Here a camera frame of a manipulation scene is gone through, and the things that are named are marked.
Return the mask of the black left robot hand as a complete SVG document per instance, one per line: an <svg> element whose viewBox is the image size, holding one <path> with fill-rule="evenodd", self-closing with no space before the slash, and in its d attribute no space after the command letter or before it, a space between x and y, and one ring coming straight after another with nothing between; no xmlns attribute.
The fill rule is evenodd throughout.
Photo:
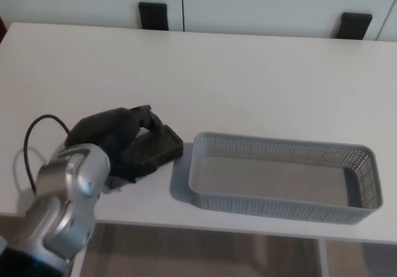
<svg viewBox="0 0 397 277"><path fill-rule="evenodd" d="M149 105L135 108L115 108L96 113L80 120L65 140L65 148L78 144L95 144L108 156L111 177L130 183L137 178L157 171L153 165L134 166L122 161L122 153L136 138L141 128L156 131L162 121L151 111Z"/></svg>

